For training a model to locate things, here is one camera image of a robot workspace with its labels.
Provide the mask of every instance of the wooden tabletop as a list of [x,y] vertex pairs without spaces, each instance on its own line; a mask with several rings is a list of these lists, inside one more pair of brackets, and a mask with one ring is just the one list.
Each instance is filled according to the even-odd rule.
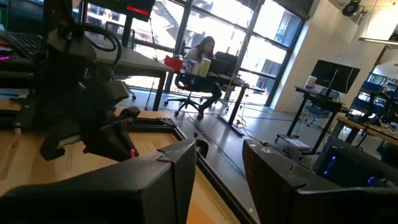
[[[18,110],[19,105],[0,100],[0,109]],[[141,118],[168,118],[167,113],[142,111]],[[140,156],[177,142],[168,133],[130,133]],[[22,133],[19,144],[13,146],[14,133],[0,131],[0,195],[9,189],[26,184],[44,184],[68,179],[76,175],[116,163],[93,154],[84,154],[84,144],[78,142],[65,147],[65,155],[45,161],[39,154],[43,136]],[[187,223],[239,223],[203,173],[197,168]]]
[[373,135],[375,137],[378,137],[380,139],[383,139],[387,142],[393,143],[398,146],[398,139],[394,136],[391,136],[388,133],[381,132],[381,127],[379,127],[379,126],[376,126],[373,124],[370,124],[370,125],[361,124],[361,123],[355,122],[353,120],[350,120],[350,119],[346,118],[345,116],[339,116],[339,117],[337,117],[337,120],[340,122],[343,122],[345,124],[348,124],[351,127],[358,128],[360,130],[364,130],[366,133],[368,133],[370,135]]

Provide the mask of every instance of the blue chair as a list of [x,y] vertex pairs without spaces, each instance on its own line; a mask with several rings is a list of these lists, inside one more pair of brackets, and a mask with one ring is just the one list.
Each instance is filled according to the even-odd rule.
[[[328,91],[327,88],[323,88],[320,94],[325,95],[327,91]],[[329,94],[329,97],[332,98],[333,100],[336,100],[339,97],[339,95],[340,94],[337,91],[332,90]],[[311,125],[316,124],[318,125],[318,128],[322,129],[322,124],[319,121],[319,118],[329,117],[330,111],[315,106],[312,103],[307,105],[305,109],[308,111],[308,113],[311,116],[311,119],[309,121],[308,119],[305,120],[307,122],[307,126],[310,127]]]

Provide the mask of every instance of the white wall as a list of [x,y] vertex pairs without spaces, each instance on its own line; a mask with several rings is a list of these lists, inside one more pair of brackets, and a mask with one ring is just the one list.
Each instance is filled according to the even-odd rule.
[[298,109],[302,94],[297,93],[294,86],[304,86],[318,60],[361,69],[347,96],[341,95],[341,100],[350,106],[384,47],[360,42],[358,37],[388,39],[398,23],[396,16],[385,19],[391,15],[390,10],[368,13],[358,31],[350,32],[355,23],[343,18],[327,0],[315,0],[312,12],[313,16],[304,25],[272,101],[271,108],[275,110],[294,112]]
[[394,64],[398,64],[398,50],[387,49],[380,59],[380,65],[374,69],[373,73],[398,78],[398,67]]

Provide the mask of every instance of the red object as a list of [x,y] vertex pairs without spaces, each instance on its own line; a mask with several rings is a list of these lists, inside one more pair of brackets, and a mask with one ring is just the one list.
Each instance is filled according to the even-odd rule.
[[0,40],[0,47],[9,47],[9,46],[10,46],[10,43]]
[[133,159],[133,158],[136,157],[136,152],[135,152],[135,150],[133,150],[133,149],[130,150],[130,157],[131,157],[131,159]]
[[148,16],[148,12],[147,11],[145,11],[145,10],[142,10],[142,9],[139,9],[139,8],[136,8],[136,7],[132,7],[132,6],[127,6],[127,8],[126,8],[127,10],[130,10],[130,11],[132,11],[132,12],[136,12],[136,13],[139,13],[139,14],[142,14],[142,15],[144,15],[144,16]]
[[182,60],[178,58],[171,58],[168,55],[166,55],[166,58],[164,58],[164,64],[172,67],[175,72],[179,72],[182,68]]

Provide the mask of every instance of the cable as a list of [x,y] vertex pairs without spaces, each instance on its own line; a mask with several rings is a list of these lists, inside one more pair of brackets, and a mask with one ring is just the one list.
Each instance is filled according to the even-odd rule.
[[[260,6],[260,1],[257,2],[256,9],[253,10],[253,12],[256,12],[259,6]],[[233,81],[233,79],[234,79],[234,74],[236,74],[237,71],[238,71],[238,63],[236,63],[236,65],[235,65],[234,72],[233,72],[233,75],[231,76],[231,79],[229,79],[229,84],[228,84],[228,88],[227,88],[227,91],[226,91],[226,92],[229,92],[229,91],[230,91],[230,89],[231,89],[231,87],[232,87],[231,84],[232,84],[232,81]],[[224,107],[225,107],[225,105],[223,105],[223,106],[221,107],[221,110],[220,110],[220,113],[218,114],[218,117],[220,117],[221,114],[223,113]],[[206,131],[202,131],[202,132],[200,132],[200,133],[194,133],[194,135],[195,135],[195,134],[206,134],[206,133],[208,133],[209,131],[211,131],[211,130],[217,125],[218,120],[220,120],[220,119],[217,119],[216,122],[214,123],[214,125],[213,125],[210,129],[207,129]]]
[[156,45],[155,45],[155,37],[154,37],[154,30],[152,28],[152,18],[149,18],[149,24],[150,24],[150,32],[152,33],[152,44],[154,45],[154,49],[155,49],[155,61],[158,61],[157,59],[157,50],[156,50]]
[[[68,24],[64,28],[64,31],[65,31],[64,34],[67,34],[67,35],[76,34],[76,33],[79,34],[79,32],[84,33],[84,31],[87,31],[87,32],[92,32],[95,34],[103,35],[104,37],[109,39],[109,41],[112,43],[112,48],[107,49],[102,46],[99,46],[98,44],[94,43],[92,40],[87,38],[88,41],[90,42],[90,44],[93,47],[97,48],[98,50],[102,50],[105,52],[114,52],[115,50],[117,50],[116,58],[114,59],[112,66],[111,66],[112,71],[114,71],[114,69],[116,68],[116,66],[118,65],[118,63],[122,57],[122,49],[123,49],[118,37],[116,37],[116,35],[114,35],[112,32],[105,30],[102,27],[94,26],[94,25],[91,25],[91,24],[85,23],[85,22],[76,23],[74,18],[72,17],[72,14],[68,12],[67,2],[63,1],[63,4],[61,4],[61,5],[62,5],[62,10],[65,15],[65,18],[68,22]],[[63,38],[71,40],[73,38],[73,35],[71,38],[68,38],[66,36],[64,36]]]
[[155,84],[155,78],[154,78],[154,81],[152,82],[152,86],[151,86],[150,91],[149,91],[149,94],[148,94],[147,103],[145,104],[145,108],[144,108],[145,111],[148,110],[148,104],[149,104],[150,94],[152,93],[152,90],[154,89],[154,84]]

